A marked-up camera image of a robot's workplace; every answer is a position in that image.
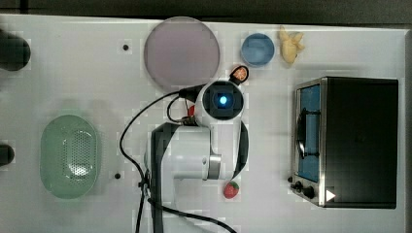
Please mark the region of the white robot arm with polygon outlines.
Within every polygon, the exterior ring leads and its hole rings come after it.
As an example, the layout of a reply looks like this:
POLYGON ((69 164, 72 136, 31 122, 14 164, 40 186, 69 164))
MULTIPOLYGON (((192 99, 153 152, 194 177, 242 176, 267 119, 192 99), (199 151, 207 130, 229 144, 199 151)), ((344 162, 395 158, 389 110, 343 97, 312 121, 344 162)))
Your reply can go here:
POLYGON ((197 215, 177 209, 175 181, 229 181, 240 174, 249 150, 244 94, 237 83, 219 80, 183 88, 178 96, 194 104, 189 123, 158 126, 145 154, 152 232, 208 233, 191 222, 197 215))

